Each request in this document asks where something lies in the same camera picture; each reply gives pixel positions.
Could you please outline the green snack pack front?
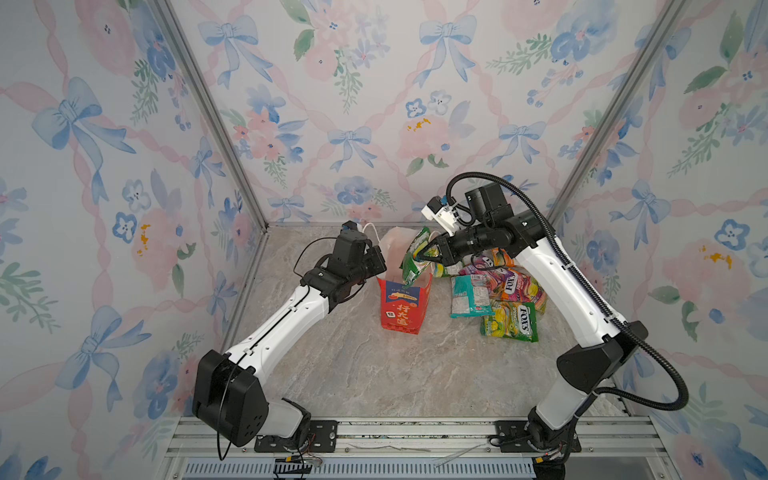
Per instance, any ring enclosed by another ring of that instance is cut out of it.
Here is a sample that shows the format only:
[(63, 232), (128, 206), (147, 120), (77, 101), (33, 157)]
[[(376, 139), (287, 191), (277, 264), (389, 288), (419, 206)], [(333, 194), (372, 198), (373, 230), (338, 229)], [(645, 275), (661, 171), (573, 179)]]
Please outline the green snack pack front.
[(414, 286), (422, 277), (429, 276), (429, 261), (422, 261), (418, 255), (425, 249), (430, 241), (431, 230), (423, 227), (411, 241), (406, 249), (401, 262), (402, 284), (406, 287)]

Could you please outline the red paper bag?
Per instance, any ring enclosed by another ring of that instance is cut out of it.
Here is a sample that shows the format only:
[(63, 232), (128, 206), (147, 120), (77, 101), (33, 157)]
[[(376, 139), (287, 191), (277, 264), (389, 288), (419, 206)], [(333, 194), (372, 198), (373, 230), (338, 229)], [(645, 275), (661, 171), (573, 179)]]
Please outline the red paper bag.
[(414, 254), (430, 240), (430, 229), (392, 227), (380, 236), (375, 225), (367, 223), (362, 231), (374, 234), (386, 263), (385, 272), (377, 275), (381, 326), (417, 335), (426, 318), (433, 276), (430, 264), (417, 262)]

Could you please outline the teal snack pack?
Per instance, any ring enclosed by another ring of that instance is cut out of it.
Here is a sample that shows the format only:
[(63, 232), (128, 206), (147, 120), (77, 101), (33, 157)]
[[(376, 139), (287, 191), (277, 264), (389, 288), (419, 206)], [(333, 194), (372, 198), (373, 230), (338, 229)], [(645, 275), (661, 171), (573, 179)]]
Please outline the teal snack pack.
[(490, 281), (483, 275), (462, 275), (451, 279), (452, 318), (484, 317), (492, 314)]

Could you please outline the yellow green candy pack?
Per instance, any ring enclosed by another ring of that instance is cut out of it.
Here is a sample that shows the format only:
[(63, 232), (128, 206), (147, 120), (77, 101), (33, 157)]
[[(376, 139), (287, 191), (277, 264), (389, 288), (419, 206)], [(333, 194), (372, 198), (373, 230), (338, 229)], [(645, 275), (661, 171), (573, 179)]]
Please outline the yellow green candy pack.
[(492, 301), (491, 314), (483, 317), (480, 332), (486, 337), (537, 343), (539, 337), (535, 304)]

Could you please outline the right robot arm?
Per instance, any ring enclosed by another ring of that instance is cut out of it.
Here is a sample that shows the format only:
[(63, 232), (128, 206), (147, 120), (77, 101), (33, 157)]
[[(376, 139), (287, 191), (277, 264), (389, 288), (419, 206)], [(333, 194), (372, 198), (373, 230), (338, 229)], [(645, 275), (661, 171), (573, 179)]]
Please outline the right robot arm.
[(436, 255), (421, 252), (416, 257), (452, 266), (470, 254), (503, 250), (557, 305), (577, 344), (557, 358), (555, 383), (530, 411), (522, 433), (512, 440), (525, 442), (544, 454), (566, 452), (580, 416), (599, 396), (605, 380), (634, 351), (631, 336), (635, 330), (618, 328), (615, 323), (622, 315), (612, 308), (600, 308), (600, 295), (577, 279), (576, 265), (534, 205), (515, 213), (497, 182), (469, 191), (467, 201), (468, 221), (460, 219), (457, 204), (439, 196), (422, 208), (422, 215), (438, 223), (444, 232), (427, 245), (437, 251)]

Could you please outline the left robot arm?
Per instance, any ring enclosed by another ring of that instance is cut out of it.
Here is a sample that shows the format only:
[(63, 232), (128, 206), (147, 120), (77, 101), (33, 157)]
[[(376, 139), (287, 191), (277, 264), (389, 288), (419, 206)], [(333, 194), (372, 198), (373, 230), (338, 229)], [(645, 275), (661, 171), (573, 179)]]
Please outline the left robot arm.
[(300, 276), (289, 299), (264, 324), (226, 352), (211, 350), (202, 357), (193, 416), (236, 447), (265, 437), (290, 450), (305, 450), (310, 412), (287, 399), (269, 400), (264, 385), (311, 327), (353, 298), (354, 288), (385, 271), (381, 249), (355, 222), (345, 222), (333, 251)]

